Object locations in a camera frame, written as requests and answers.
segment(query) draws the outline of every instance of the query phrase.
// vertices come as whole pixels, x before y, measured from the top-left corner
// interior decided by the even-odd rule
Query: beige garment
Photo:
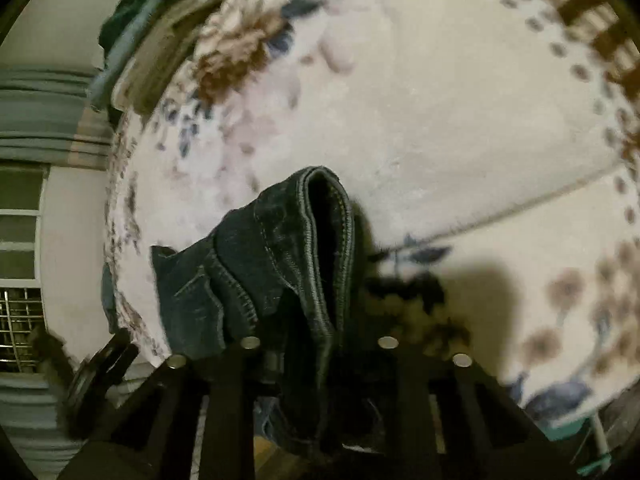
[[[119,110],[153,113],[175,71],[189,55],[202,24],[220,0],[181,0],[152,28],[113,90]]]

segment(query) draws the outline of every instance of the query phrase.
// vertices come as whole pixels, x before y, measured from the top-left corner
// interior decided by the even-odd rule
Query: white wall
[[[104,171],[51,168],[40,236],[40,277],[48,328],[69,355],[91,356],[110,339],[100,301]]]
[[[118,1],[31,0],[0,45],[0,63],[101,67],[100,26]]]

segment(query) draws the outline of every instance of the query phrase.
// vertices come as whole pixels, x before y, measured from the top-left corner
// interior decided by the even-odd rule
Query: curtain
[[[0,158],[104,170],[113,130],[86,105],[95,72],[0,68]]]

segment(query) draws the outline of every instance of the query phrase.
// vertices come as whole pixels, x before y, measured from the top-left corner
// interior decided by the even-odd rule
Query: jeans pocket
[[[202,266],[173,297],[160,298],[160,316],[174,353],[201,359],[226,348],[225,312]]]

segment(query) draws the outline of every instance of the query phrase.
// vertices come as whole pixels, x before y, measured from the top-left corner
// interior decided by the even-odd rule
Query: window pane
[[[0,209],[38,209],[42,173],[0,170]]]
[[[36,239],[35,216],[0,216],[0,243],[31,242]]]
[[[33,251],[0,251],[0,278],[32,280],[34,275]]]

